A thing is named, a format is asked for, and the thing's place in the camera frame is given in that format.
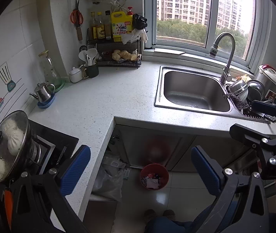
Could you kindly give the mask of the white green medicine box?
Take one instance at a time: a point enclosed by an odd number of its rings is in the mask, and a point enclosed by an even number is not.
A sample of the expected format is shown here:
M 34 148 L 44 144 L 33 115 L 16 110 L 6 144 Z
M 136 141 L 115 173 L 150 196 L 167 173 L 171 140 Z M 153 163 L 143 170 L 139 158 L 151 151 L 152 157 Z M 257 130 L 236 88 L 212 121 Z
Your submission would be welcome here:
M 123 174 L 123 179 L 128 180 L 128 178 L 129 178 L 129 176 L 130 176 L 130 172 L 131 172 L 131 169 L 130 169 L 130 168 L 125 168 L 125 169 L 124 169 L 124 174 Z

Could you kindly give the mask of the kitchen knife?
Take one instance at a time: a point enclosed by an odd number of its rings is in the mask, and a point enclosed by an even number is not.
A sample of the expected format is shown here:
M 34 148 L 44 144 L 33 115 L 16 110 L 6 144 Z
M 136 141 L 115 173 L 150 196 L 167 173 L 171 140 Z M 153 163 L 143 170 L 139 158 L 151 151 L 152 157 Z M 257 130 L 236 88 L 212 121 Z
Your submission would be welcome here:
M 265 120 L 268 120 L 268 121 L 271 122 L 271 123 L 276 123 L 276 118 L 273 117 L 273 116 L 270 116 L 270 115 L 267 115 L 267 114 L 265 114 L 265 113 L 261 113 L 261 112 L 259 112 L 259 111 L 255 111 L 255 110 L 251 110 L 251 112 L 252 112 L 253 114 L 256 114 L 256 115 L 262 117 L 262 118 L 265 119 Z

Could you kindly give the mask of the red trash bin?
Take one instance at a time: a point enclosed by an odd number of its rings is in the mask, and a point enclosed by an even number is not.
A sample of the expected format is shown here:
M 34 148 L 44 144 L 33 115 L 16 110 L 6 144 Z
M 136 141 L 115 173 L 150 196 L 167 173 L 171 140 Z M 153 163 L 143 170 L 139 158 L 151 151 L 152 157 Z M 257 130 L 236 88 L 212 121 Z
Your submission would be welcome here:
M 140 183 L 147 190 L 161 190 L 169 182 L 168 170 L 158 163 L 145 166 L 140 172 Z

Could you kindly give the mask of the white rice cooker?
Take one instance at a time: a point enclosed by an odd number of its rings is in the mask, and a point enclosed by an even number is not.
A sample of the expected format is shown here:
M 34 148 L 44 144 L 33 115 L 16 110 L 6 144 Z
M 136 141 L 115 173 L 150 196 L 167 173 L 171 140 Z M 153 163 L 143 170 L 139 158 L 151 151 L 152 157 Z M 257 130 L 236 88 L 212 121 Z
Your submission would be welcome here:
M 276 98 L 276 70 L 270 65 L 261 65 L 258 68 L 258 73 L 255 80 L 261 82 L 264 86 L 265 99 Z

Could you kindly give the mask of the steel bowl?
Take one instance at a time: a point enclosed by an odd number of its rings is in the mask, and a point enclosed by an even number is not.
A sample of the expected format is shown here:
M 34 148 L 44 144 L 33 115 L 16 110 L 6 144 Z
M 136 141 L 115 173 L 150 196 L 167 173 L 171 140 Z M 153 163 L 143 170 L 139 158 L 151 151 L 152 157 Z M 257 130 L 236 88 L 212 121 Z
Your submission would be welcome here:
M 243 91 L 247 90 L 247 88 L 248 84 L 241 79 L 239 81 L 236 81 L 234 84 L 228 86 L 227 90 L 231 94 L 239 95 Z

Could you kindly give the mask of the black gas stove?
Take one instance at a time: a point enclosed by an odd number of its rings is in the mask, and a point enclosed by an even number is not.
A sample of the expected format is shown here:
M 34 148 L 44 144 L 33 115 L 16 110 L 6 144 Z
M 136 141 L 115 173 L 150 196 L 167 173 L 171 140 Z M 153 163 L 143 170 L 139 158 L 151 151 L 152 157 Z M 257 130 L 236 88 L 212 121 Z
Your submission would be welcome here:
M 29 123 L 31 144 L 20 171 L 26 171 L 31 175 L 42 175 L 52 168 L 58 168 L 65 160 L 71 158 L 78 144 L 78 138 L 32 120 Z

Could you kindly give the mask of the grey plastic sack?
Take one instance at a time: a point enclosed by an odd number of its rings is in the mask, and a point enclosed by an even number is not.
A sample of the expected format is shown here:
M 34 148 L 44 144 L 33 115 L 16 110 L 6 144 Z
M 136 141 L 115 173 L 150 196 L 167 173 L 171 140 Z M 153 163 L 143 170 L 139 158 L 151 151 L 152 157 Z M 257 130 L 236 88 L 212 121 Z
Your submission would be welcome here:
M 122 186 L 126 163 L 118 156 L 105 155 L 92 188 L 95 195 L 122 201 Z

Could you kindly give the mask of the pink right slipper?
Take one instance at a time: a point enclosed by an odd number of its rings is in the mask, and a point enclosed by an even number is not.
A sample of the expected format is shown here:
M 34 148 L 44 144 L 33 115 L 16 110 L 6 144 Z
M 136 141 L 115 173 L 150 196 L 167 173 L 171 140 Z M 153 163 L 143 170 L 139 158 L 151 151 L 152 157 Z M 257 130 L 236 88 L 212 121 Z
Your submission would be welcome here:
M 162 216 L 168 218 L 171 221 L 175 221 L 175 212 L 171 209 L 165 210 Z

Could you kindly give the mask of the pot with glass lid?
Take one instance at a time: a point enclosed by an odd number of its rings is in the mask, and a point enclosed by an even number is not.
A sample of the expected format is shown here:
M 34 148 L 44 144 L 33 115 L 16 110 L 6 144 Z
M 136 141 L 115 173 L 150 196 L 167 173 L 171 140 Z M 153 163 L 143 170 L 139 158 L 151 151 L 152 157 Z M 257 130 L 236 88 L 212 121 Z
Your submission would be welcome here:
M 25 162 L 31 145 L 31 129 L 27 114 L 17 110 L 0 123 L 0 183 L 10 179 Z

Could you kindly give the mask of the blue teapot tray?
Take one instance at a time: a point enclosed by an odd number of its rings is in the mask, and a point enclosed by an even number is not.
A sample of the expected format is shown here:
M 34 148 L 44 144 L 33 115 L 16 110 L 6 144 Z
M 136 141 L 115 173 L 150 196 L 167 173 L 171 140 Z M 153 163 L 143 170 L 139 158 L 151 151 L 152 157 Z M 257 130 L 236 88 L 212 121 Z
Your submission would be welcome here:
M 51 96 L 51 98 L 49 100 L 47 100 L 46 102 L 38 102 L 37 103 L 37 106 L 40 108 L 40 109 L 45 109 L 45 108 L 48 108 L 49 106 L 51 106 L 51 104 L 53 103 L 53 101 L 55 100 L 55 94 L 53 94 Z

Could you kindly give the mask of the stainless steel sink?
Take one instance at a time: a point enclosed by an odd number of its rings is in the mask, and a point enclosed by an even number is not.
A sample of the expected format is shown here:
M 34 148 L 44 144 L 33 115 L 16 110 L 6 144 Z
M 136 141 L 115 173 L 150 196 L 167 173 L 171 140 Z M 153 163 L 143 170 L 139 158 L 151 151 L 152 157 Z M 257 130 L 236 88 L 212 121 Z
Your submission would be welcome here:
M 226 94 L 225 86 L 221 85 L 214 75 L 161 66 L 154 105 L 174 110 L 271 123 L 270 120 L 257 114 L 244 115 Z

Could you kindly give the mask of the steel teapot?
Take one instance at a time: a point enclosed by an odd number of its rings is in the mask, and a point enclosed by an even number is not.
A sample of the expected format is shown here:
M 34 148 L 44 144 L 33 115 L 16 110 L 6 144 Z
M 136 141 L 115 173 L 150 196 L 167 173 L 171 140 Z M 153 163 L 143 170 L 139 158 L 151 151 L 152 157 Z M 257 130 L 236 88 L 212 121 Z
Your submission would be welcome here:
M 29 93 L 35 100 L 40 103 L 48 102 L 55 94 L 55 85 L 47 83 L 38 83 L 34 93 Z

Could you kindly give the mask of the green tray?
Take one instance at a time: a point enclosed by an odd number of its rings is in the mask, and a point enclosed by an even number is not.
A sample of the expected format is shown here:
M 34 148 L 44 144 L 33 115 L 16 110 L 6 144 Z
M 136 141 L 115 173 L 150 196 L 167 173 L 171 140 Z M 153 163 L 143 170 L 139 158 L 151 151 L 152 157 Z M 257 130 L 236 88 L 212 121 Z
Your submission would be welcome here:
M 64 79 L 61 80 L 60 85 L 55 86 L 55 93 L 59 92 L 65 85 L 66 81 Z

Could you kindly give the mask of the glass carafe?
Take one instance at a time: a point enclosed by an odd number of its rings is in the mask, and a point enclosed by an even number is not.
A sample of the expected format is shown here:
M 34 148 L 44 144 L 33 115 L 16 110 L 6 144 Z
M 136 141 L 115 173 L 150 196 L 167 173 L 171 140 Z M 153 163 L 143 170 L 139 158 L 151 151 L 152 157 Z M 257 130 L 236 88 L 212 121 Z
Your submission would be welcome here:
M 38 57 L 40 60 L 40 67 L 43 69 L 45 82 L 47 84 L 54 84 L 55 86 L 60 85 L 62 79 L 53 65 L 53 61 L 49 56 L 49 51 L 45 50 L 41 52 Z

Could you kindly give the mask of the white sugar jar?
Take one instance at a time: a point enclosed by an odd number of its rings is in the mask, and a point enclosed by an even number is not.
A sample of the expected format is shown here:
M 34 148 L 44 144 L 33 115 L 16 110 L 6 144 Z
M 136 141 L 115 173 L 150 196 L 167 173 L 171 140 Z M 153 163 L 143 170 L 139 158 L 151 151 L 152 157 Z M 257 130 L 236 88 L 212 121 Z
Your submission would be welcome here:
M 83 65 L 79 67 L 73 67 L 72 70 L 69 72 L 69 79 L 72 83 L 77 83 L 84 79 L 83 72 L 81 68 Z

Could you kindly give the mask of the dark green utensil mug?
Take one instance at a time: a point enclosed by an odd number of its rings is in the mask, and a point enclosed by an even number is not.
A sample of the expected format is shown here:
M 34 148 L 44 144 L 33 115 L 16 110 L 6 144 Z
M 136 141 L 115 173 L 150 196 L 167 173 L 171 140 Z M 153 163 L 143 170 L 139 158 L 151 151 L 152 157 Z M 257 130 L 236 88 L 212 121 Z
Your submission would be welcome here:
M 82 65 L 81 71 L 83 78 L 94 78 L 99 75 L 99 68 L 97 64 L 94 64 L 92 66 Z

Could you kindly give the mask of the white spoon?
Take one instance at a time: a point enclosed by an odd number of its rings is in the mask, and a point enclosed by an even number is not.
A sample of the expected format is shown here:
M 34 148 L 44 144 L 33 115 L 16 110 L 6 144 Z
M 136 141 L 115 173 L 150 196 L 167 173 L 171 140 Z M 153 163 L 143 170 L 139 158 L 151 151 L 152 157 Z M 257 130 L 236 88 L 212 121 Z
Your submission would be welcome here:
M 88 56 L 88 66 L 93 66 L 95 57 L 97 56 L 97 49 L 90 48 L 86 52 L 87 52 L 87 56 Z

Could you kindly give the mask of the ginger root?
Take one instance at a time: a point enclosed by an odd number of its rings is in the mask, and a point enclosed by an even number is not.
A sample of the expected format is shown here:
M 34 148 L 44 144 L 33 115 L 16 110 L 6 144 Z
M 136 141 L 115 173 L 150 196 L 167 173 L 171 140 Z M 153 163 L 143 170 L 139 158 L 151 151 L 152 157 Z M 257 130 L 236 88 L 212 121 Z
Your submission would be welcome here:
M 133 51 L 133 53 L 129 53 L 126 50 L 115 50 L 112 53 L 112 59 L 114 61 L 139 61 L 141 59 L 141 55 L 137 53 L 137 51 Z

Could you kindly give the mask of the oil bottle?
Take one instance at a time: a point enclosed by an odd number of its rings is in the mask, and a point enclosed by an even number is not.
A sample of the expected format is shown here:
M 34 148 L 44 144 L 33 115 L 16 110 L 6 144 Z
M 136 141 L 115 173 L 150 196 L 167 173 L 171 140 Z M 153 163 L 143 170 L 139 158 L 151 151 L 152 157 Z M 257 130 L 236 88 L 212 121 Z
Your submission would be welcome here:
M 97 13 L 97 37 L 98 39 L 105 39 L 105 29 L 102 13 Z

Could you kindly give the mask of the black plastic bag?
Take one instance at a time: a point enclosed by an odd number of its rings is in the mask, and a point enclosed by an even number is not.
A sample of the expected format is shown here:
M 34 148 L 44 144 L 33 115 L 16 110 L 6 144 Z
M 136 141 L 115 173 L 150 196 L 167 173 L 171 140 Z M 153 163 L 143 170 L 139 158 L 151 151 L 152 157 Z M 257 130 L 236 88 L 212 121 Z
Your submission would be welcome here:
M 134 14 L 133 17 L 133 27 L 137 30 L 143 30 L 147 28 L 147 19 L 139 14 Z

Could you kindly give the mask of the yellow detergent jug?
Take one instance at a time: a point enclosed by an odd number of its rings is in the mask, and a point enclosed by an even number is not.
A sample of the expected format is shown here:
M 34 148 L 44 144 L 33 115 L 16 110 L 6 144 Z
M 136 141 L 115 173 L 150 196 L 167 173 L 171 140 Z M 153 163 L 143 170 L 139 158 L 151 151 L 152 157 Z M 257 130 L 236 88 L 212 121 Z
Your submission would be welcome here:
M 131 34 L 133 30 L 133 15 L 124 11 L 111 14 L 112 36 L 115 43 L 122 41 L 122 36 Z

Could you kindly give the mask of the red handled scissors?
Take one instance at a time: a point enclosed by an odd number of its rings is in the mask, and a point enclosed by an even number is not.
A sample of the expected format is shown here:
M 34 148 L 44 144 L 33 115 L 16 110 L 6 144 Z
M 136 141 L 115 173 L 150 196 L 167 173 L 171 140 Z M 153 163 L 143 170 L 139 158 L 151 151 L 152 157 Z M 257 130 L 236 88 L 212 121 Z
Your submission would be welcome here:
M 70 14 L 70 21 L 75 26 L 75 29 L 77 31 L 78 41 L 82 41 L 83 35 L 82 35 L 81 25 L 83 24 L 84 18 L 82 13 L 79 10 L 79 3 L 80 3 L 80 0 L 75 0 L 75 7 Z

